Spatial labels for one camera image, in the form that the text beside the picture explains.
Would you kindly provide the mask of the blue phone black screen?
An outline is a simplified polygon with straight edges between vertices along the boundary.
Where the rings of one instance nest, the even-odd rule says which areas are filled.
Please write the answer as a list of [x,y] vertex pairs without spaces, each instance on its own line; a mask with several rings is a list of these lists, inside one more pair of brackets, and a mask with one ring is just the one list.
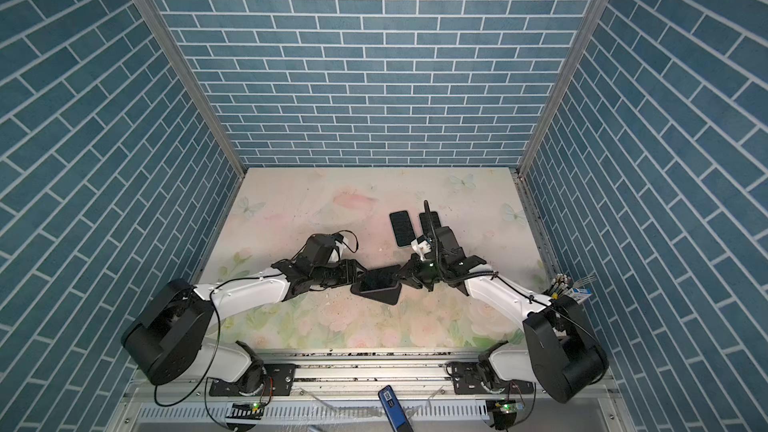
[[389,214],[389,219],[397,246],[409,247],[416,239],[409,212],[407,210],[392,212]]

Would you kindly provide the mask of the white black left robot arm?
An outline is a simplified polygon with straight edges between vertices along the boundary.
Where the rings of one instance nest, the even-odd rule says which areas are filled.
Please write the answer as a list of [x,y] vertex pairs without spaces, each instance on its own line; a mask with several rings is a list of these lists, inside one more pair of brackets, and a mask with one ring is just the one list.
[[347,248],[340,232],[313,234],[292,258],[258,273],[208,284],[174,279],[125,330],[121,345],[155,386],[213,378],[252,394],[262,385],[263,361],[244,342],[224,344],[225,319],[310,291],[354,284],[367,270],[344,258]]

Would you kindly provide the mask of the black phone case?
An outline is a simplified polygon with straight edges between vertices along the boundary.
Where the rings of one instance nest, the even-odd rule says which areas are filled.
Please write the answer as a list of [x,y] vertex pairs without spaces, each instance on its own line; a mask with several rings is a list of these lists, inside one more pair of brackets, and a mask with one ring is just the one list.
[[376,291],[376,292],[361,292],[359,290],[359,280],[357,280],[350,288],[350,291],[353,295],[373,300],[379,303],[383,303],[386,305],[394,306],[398,303],[401,290],[402,290],[402,284],[399,281],[399,285],[396,288],[389,289],[389,290],[383,290],[383,291]]

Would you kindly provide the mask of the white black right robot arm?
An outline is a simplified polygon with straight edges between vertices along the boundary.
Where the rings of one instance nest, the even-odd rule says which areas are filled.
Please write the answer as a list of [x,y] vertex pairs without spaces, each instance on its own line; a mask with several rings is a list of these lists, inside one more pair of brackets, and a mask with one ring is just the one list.
[[536,293],[503,277],[486,260],[466,255],[447,226],[421,236],[412,230],[394,236],[398,246],[413,250],[401,269],[402,283],[431,290],[442,282],[519,326],[527,347],[525,358],[506,342],[478,359],[477,374],[489,390],[501,383],[533,382],[557,402],[566,403],[604,378],[607,353],[577,300]]

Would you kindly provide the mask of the white phone black screen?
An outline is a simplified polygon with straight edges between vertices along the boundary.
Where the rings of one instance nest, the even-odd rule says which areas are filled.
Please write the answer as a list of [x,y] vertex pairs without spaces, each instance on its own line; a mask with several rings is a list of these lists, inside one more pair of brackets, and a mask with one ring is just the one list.
[[421,212],[419,214],[419,223],[424,235],[429,234],[432,229],[437,230],[441,227],[440,217],[436,211],[431,211],[429,213]]

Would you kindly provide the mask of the purple phone black screen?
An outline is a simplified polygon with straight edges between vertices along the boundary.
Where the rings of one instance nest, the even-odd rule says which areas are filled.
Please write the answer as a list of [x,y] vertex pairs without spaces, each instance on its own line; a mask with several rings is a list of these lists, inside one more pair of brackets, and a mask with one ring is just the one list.
[[399,285],[399,271],[399,265],[368,270],[359,279],[359,290],[361,292],[376,292],[396,288]]

